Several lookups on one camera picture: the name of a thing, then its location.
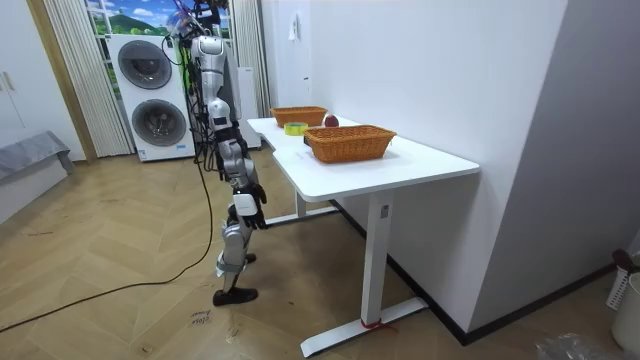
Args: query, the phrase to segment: wooden floor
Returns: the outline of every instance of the wooden floor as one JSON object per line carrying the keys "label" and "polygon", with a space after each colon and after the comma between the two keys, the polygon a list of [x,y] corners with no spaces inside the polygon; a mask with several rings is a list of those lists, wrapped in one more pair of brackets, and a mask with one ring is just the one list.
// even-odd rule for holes
{"label": "wooden floor", "polygon": [[[293,212],[290,184],[254,152],[268,217]],[[364,241],[339,214],[256,231],[258,261],[240,278],[248,304],[214,308],[220,221],[231,190],[207,174],[214,209],[209,256],[173,284],[111,294],[0,334],[1,359],[300,359],[300,342],[359,317]],[[100,160],[0,225],[0,327],[131,282],[172,277],[198,259],[209,214],[190,160]],[[613,313],[605,277],[468,347],[429,312],[316,359],[534,359],[536,341],[567,332],[607,349]],[[412,296],[387,269],[384,305]]]}

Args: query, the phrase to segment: tape roll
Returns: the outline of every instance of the tape roll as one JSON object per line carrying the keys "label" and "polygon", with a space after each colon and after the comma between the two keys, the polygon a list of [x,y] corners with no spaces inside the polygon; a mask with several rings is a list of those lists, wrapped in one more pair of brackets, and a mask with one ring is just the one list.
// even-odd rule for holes
{"label": "tape roll", "polygon": [[307,123],[286,123],[284,133],[291,136],[301,136],[309,125]]}

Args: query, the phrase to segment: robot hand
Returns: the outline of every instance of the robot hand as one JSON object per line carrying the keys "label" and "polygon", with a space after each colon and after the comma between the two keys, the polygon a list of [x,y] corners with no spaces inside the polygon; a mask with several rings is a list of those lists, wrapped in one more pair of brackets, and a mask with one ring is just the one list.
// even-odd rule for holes
{"label": "robot hand", "polygon": [[233,191],[233,202],[238,215],[242,217],[245,225],[253,229],[266,229],[262,204],[267,203],[267,194],[260,184],[248,186]]}

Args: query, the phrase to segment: washing machine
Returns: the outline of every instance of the washing machine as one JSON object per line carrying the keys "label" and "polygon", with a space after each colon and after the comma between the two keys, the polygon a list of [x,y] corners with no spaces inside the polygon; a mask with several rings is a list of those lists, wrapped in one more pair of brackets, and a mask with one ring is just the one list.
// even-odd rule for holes
{"label": "washing machine", "polygon": [[174,43],[149,35],[105,40],[140,160],[194,156]]}

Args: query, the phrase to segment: curtain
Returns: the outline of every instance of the curtain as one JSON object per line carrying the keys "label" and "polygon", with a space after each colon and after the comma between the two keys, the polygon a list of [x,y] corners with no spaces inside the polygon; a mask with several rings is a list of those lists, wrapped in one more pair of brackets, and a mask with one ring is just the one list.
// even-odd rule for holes
{"label": "curtain", "polygon": [[98,157],[132,154],[83,0],[44,0]]}
{"label": "curtain", "polygon": [[253,68],[260,117],[270,117],[269,84],[258,0],[230,0],[231,37],[238,66]]}

